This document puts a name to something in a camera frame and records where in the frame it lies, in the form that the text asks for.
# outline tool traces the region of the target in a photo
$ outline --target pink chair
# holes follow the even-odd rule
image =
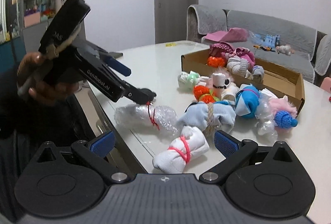
[[[331,78],[330,77],[324,78],[324,80],[321,84],[321,89],[327,91],[328,93],[331,93]]]

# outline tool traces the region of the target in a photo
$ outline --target orange plastic bundle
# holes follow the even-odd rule
[[[220,57],[213,57],[210,56],[207,60],[207,65],[217,68],[217,67],[224,67],[225,66],[225,60]]]
[[[195,86],[193,88],[193,94],[197,101],[202,101],[205,103],[220,101],[220,99],[214,95],[211,89],[202,85]]]

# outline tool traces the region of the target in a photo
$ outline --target blue textured pad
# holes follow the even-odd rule
[[[221,152],[226,158],[239,150],[238,144],[236,144],[234,141],[231,141],[220,132],[215,132],[214,143],[218,151]]]
[[[104,158],[114,148],[115,141],[115,134],[113,132],[109,132],[92,144],[90,146],[90,150],[99,157]]]

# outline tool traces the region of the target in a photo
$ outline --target gray cabinet door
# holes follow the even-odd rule
[[[27,53],[37,52],[40,47],[40,40],[48,27],[48,21],[23,29],[24,45]]]

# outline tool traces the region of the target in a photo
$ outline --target yellow object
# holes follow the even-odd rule
[[[176,43],[166,43],[166,47],[174,47],[176,46],[177,44]]]

